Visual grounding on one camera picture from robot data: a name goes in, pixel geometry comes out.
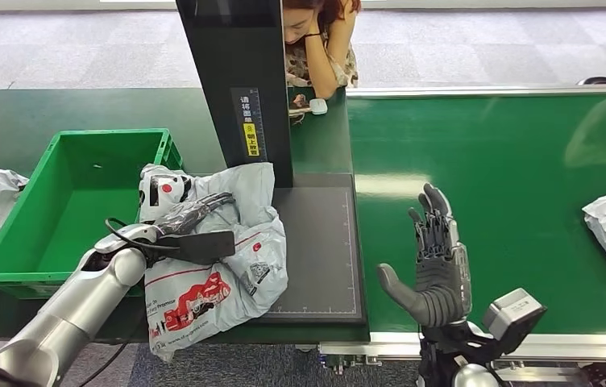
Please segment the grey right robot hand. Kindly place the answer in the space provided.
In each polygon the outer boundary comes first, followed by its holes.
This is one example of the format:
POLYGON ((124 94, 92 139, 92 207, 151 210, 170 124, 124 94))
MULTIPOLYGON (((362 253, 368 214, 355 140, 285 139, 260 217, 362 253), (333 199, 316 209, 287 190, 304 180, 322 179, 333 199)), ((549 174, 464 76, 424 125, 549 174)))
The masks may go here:
POLYGON ((446 195, 426 183, 418 195, 421 212, 408 210, 417 242, 415 287, 408 287, 390 264, 376 273, 383 291, 422 327, 443 327, 470 313, 471 273, 467 248, 446 195))

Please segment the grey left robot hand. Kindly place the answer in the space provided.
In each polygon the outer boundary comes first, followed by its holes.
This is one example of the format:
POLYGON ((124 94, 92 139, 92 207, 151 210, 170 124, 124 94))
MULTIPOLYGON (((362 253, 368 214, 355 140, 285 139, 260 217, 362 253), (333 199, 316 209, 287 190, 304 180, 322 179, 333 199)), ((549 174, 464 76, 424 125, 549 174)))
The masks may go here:
POLYGON ((95 244, 101 254, 121 248, 138 248, 148 260, 172 258, 209 265, 235 253, 235 234, 231 230, 200 233, 199 224, 224 205, 235 203, 231 193, 212 193, 195 201, 171 207, 168 213, 151 223, 125 225, 107 218, 110 234, 95 244))

